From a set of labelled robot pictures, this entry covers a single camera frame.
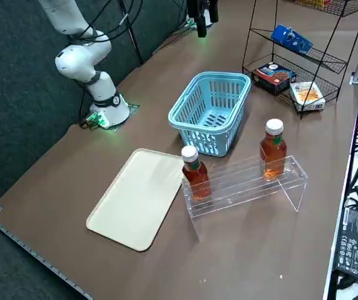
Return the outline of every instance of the orange liquid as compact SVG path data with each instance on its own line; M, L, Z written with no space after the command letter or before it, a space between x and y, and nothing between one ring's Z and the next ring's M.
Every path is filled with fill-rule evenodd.
M182 171L190 182L194 200L200 203L206 201L207 197L211 196L211 186L208 178L207 168L202 161L199 161L199 163L200 166L198 169L193 170L191 164L185 162Z
M286 157L286 142L282 139L282 135L272 136L268 133L265 134L265 139L260 143L260 156L265 161L264 178L268 180L275 179L277 176L284 172Z

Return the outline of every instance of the table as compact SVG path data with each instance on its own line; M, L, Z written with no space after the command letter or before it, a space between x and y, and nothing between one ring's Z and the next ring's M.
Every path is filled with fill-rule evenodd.
M248 118L241 124L228 155L202 156L207 167L254 156L266 120L283 120L288 152L309 175L304 200L291 220L292 226L289 219L272 214L261 202L262 207L252 206L236 211L235 217L222 217L228 223L217 230L207 245L199 244L191 234L180 192L146 252L127 249L85 226L88 214L135 149L180 153L182 142L168 124L168 112L199 72L240 71L245 39L239 38L237 30L250 17L245 15L249 5L247 1L222 2L220 19L226 21L209 30L206 39L200 40L195 34L186 36L134 70L119 89L129 103L139 104L140 109L118 132L71 126L0 199L0 226L45 258L52 268L58 268L89 297L322 297L358 87L344 84L336 106L310 114L302 121L293 109L253 87L247 99ZM297 15L294 11L287 13L288 17ZM323 17L320 26L329 21ZM298 18L300 27L303 23ZM349 41L350 36L339 38ZM315 36L316 44L325 44L326 40L326 34ZM260 56L260 45L256 44L254 51ZM292 229L283 235L283 243L283 233L278 228ZM282 259L270 260L267 253L271 250L284 254Z

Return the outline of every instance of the wire rack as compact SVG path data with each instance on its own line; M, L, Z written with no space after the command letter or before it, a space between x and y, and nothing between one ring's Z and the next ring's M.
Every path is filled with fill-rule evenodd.
M267 39L268 41L271 41L273 43L275 43L276 45L279 45L285 49L288 49L286 47L284 47L283 45L275 42L272 38L272 32L271 30L264 30L264 29L257 29L257 28L250 28L250 31L258 34L259 36L262 36L263 38ZM312 61L315 64L319 64L320 61L322 61L321 66L323 68L326 68L332 72L335 72L336 74L340 74L343 69L346 67L347 62L339 59L335 56L332 56L330 54L324 53L316 48L311 48L311 50L307 53L307 54L301 54L295 51L292 51L290 49L288 49L289 51L296 53L299 56L302 56L306 59L308 59L309 61Z
M358 11L358 0L296 0L295 3L341 17L349 16Z
M259 66L264 65L266 62L269 62L269 61L273 61L275 64L279 64L279 65L293 71L294 73L296 73L296 82L297 83L309 82L309 81L313 81L313 79L314 79L314 74L311 73L310 71L288 61L287 59L285 59L279 55L274 54L272 56L272 53L248 64L247 66L245 66L243 68L243 72L252 78L253 70ZM326 81L325 79L322 79L321 77L318 77L318 76L315 77L314 82L320 89L320 91L323 95L323 98L325 98L326 104L330 103L331 101L336 99L337 92L339 90L338 86L336 86L335 84L332 84L329 81ZM289 106L293 106L296 109L296 105L295 105L294 101L292 100L292 98L290 97L289 90L283 91L282 93L276 95L275 100L278 102L287 104Z
M250 23L248 26L248 35L247 35L246 45L245 45L245 49L244 49L242 71L245 74L248 74L250 77L252 77L251 73L253 70L272 61L272 62L277 63L287 69L292 70L294 73L296 73L296 75L297 75L296 81L298 83L302 83L302 82L303 83L305 83L305 82L315 83L318 86L320 92L322 93L322 95L323 95L322 98L325 99L325 103L329 103L333 100L336 100L336 102L337 102L339 100L340 89L341 89L342 83L344 82L344 79L345 79L347 67L350 63L350 59L352 57L352 53L353 53L354 47L357 42L358 29L355 30L356 34L354 37L354 42L353 42L353 45L351 46L351 49L349 52L349 57L347 58L347 60L339 59L333 55L328 54L327 52L330 49L329 46L331 45L332 40L335 36L335 33L338 30L340 20L342 18L349 16L351 14L354 14L358 11L358 0L285 0L285 1L290 2L293 5L299 5L299 6L305 7L306 9L304 9L305 10L304 16L307 19L309 16L308 11L306 11L307 9L315 9L315 10L326 12L328 14L336 16L337 20L334 24L332 33L329 36L329 40L327 42L325 50L321 51L316 48L312 48L307 54L302 54L302 53L294 51L293 49L289 49L288 47L285 47L284 45L281 45L281 44L275 42L273 39L271 39L272 32L275 30L275 28L278 25L278 13L279 13L278 8L282 5L280 3L281 0L273 0L272 1L272 5L275 5L276 8L274 10L274 14L272 14L271 17L267 16L266 14L263 16L263 19L268 20L267 21L268 23L270 23L271 19L274 20L274 22L272 24L272 28L270 28L271 30L257 29L255 27L253 27L254 15L256 14L256 11L258 11L258 9L256 9L256 6L257 6L257 3L259 2L257 0L254 0L253 7L252 7L252 17L251 17L251 20L250 20ZM316 15L311 16L311 19L314 20L312 24L319 22L319 19L317 19ZM250 61L250 57L249 57L250 53L247 53L247 48L249 45L249 39L250 39L251 32L254 33L253 35L258 35L261 38L266 39L268 42L271 42L272 45L269 45L269 46L272 46L272 48L271 48L270 54L268 56L264 56L256 61L250 63L249 62ZM260 44L257 44L257 49L256 49L255 46L256 46L256 44L254 43L254 48L252 49L253 55L255 53L260 53L263 51L265 52L266 47L263 49L263 47ZM302 63L303 66L305 66L305 64L300 59L295 60L296 57L291 58L292 60L294 59L294 62L295 62L295 63L292 63L292 62L288 61L287 59L284 59L283 57L277 55L277 50L279 48L278 46L280 46L281 48L287 49L289 52L292 52L292 53L302 57L303 59L301 59L301 60L309 61L310 63L315 64L317 66L315 69L315 72L312 73L312 72L298 66L298 63ZM325 78L327 78L331 82L336 82L338 84L338 86L331 83L328 80L323 79L320 76L325 76ZM292 98L290 97L289 89L286 91L283 91L282 93L275 96L275 100L293 106L295 108L296 112L300 115L300 118L302 118L302 116L306 112L311 112L310 109L316 108L316 107L312 107L313 102L306 102L306 100L309 96L309 93L311 91L311 88L312 88L312 86L310 87L309 92L306 95L306 99L304 100L304 103L302 105L299 102L293 102Z

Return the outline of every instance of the bottle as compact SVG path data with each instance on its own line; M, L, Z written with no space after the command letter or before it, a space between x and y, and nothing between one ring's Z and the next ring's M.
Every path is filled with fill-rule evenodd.
M279 119L268 120L265 125L265 138L260 143L260 157L264 179L273 180L284 172L286 142L282 138L284 124Z
M195 146L185 146L182 149L182 158L185 162L183 174L189 180L192 187L195 202L204 202L211 196L211 186L208 178L207 168L204 162L199 160L198 151Z

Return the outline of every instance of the white robotic arm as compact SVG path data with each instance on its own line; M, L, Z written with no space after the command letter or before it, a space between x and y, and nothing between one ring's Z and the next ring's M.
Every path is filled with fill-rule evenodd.
M110 75L95 70L95 65L111 51L108 36L89 26L74 0L39 2L55 30L73 38L94 36L99 42L69 45L56 56L55 65L62 75L86 84L94 101L90 111L100 117L101 127L108 129L124 122L129 116L127 103L116 90Z

